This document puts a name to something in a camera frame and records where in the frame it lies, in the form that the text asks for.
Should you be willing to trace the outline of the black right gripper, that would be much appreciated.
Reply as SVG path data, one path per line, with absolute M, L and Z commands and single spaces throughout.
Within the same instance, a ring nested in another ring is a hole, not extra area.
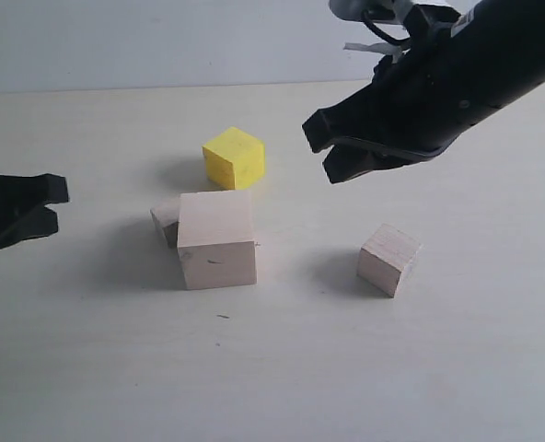
M 329 151 L 331 184 L 429 161 L 545 83 L 545 1 L 480 1 L 450 20 L 411 1 L 393 10 L 409 50 L 302 125 L 314 154 Z

